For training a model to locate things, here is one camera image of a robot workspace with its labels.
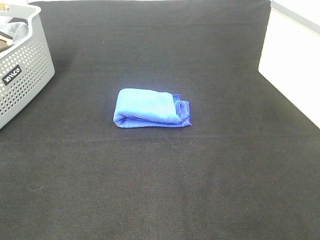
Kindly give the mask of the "blue microfiber towel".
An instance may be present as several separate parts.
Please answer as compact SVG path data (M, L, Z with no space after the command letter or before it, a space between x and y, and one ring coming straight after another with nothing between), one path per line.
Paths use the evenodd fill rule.
M190 104L179 94L124 88L116 100L113 121L119 128L191 126Z

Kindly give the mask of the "black table cloth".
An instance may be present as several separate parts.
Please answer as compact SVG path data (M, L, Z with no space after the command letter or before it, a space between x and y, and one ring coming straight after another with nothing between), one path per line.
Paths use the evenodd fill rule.
M55 75L0 132L1 239L319 239L320 131L258 72L269 1L37 5ZM117 127L129 88L191 126Z

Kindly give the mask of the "grey perforated plastic basket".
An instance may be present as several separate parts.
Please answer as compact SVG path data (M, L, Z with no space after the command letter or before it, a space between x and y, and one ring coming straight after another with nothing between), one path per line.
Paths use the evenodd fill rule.
M55 74L42 26L41 8L0 4L0 15L27 20L28 34L0 54L0 126L4 127L46 86Z

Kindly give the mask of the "white plastic storage box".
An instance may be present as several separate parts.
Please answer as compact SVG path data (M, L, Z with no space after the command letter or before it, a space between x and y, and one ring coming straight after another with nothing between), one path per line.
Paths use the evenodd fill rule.
M258 71L320 125L320 2L273 0Z

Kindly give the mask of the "grey cloth in basket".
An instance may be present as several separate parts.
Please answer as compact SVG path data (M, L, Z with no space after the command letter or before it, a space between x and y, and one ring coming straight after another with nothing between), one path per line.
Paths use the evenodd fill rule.
M12 44L14 45L28 35L29 28L24 22L1 23L0 32L13 37Z

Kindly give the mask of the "yellow and brown cloth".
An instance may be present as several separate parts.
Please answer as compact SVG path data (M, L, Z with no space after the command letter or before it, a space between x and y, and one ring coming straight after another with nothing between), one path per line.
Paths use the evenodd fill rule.
M13 37L4 32L0 33L0 53L8 50L13 45Z

